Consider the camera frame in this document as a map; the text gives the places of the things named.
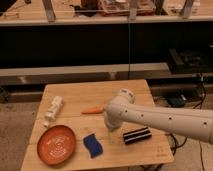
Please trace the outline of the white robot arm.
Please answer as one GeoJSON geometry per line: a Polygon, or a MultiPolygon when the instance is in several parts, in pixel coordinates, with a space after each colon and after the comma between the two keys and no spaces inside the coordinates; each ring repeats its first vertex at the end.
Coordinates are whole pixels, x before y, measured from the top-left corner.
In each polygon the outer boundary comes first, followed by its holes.
{"type": "Polygon", "coordinates": [[[135,105],[129,89],[120,89],[105,107],[105,125],[109,131],[123,122],[145,125],[213,144],[213,110],[149,107],[135,105]]]}

